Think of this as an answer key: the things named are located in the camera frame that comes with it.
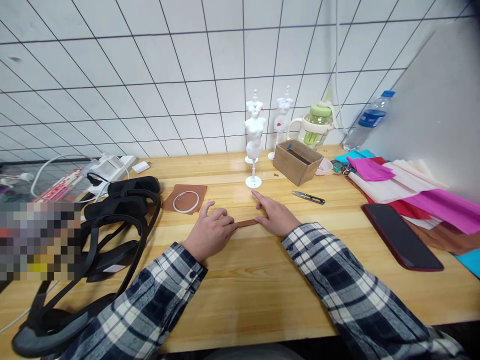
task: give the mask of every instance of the hand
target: hand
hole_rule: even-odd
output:
[[[213,204],[215,201],[210,201],[201,208],[198,220],[183,242],[183,247],[199,263],[219,253],[238,226],[233,217],[227,216],[224,208],[214,210],[209,216],[208,211]]]
[[[251,193],[258,199],[256,209],[260,210],[263,207],[268,215],[268,217],[258,216],[255,218],[255,221],[262,224],[275,235],[285,237],[293,229],[302,225],[281,202],[263,196],[255,190],[252,190]]]

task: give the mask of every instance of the shirt sleeve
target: shirt sleeve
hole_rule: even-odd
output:
[[[355,359],[467,358],[458,342],[424,325],[320,224],[297,227],[282,244],[320,296]]]
[[[61,359],[148,359],[177,324],[207,274],[173,243],[106,307]]]

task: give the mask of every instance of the scissors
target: scissors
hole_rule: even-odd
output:
[[[311,202],[314,202],[314,203],[317,203],[317,204],[320,204],[320,205],[323,205],[325,204],[325,200],[322,199],[322,198],[319,198],[319,197],[316,197],[316,196],[312,196],[312,195],[309,195],[309,194],[306,194],[304,192],[300,192],[300,191],[295,191],[293,190],[293,195],[295,195],[296,197],[299,197],[299,198],[302,198],[302,199],[305,199],[305,200],[309,200]]]

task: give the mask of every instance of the smartphone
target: smartphone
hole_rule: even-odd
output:
[[[362,210],[400,265],[415,271],[442,271],[443,264],[387,204],[365,204]]]

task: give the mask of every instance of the white dress form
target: white dress form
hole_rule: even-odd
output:
[[[262,133],[266,121],[265,118],[259,117],[259,113],[256,111],[253,111],[251,118],[245,121],[246,133],[248,134],[246,157],[252,161],[251,176],[246,178],[245,183],[251,189],[256,189],[262,184],[262,179],[255,176],[255,163],[262,153]]]
[[[273,151],[268,153],[268,158],[270,160],[273,160],[275,158],[275,151],[277,151],[277,145],[280,140],[280,133],[283,133],[285,130],[287,130],[287,127],[289,126],[289,121],[287,120],[287,113],[290,111],[290,107],[294,103],[294,100],[292,98],[289,98],[289,88],[290,86],[287,86],[283,97],[279,97],[276,100],[276,103],[278,104],[278,115],[276,116],[273,123],[273,129],[276,132],[276,140]]]
[[[253,100],[252,101],[247,101],[246,103],[246,108],[248,109],[248,114],[250,115],[250,117],[252,117],[252,114],[253,112],[256,112],[258,114],[260,114],[260,111],[262,110],[262,107],[264,106],[264,103],[261,102],[261,101],[258,101],[257,100],[257,89],[253,90]],[[248,136],[249,136],[249,132],[248,132],[248,129],[247,129],[247,140],[249,140]],[[253,164],[254,163],[254,160],[256,163],[258,163],[259,161],[259,158],[256,157],[254,159],[251,159],[247,156],[245,156],[245,162],[247,164]]]

